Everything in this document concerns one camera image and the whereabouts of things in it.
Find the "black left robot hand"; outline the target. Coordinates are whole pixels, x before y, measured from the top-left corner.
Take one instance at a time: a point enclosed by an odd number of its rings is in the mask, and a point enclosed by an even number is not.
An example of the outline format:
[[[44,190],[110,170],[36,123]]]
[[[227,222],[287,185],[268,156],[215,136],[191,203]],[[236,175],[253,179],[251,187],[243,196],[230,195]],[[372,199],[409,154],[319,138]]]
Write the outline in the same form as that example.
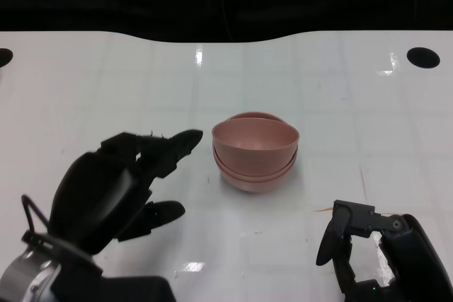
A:
[[[203,133],[171,138],[123,132],[76,159],[57,188],[48,232],[89,255],[113,239],[147,236],[185,213],[177,201],[152,202],[151,184],[164,179],[191,154]]]

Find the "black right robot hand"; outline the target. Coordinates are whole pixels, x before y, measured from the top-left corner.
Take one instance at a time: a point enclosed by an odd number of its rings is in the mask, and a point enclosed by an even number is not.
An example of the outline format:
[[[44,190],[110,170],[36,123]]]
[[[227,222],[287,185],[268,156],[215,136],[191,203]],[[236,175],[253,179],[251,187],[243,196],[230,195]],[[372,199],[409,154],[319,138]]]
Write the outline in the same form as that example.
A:
[[[356,281],[350,265],[352,237],[379,232],[379,248],[394,275],[388,286]],[[452,283],[418,220],[410,215],[383,216],[375,208],[336,200],[323,234],[316,265],[333,263],[346,301],[451,301]]]

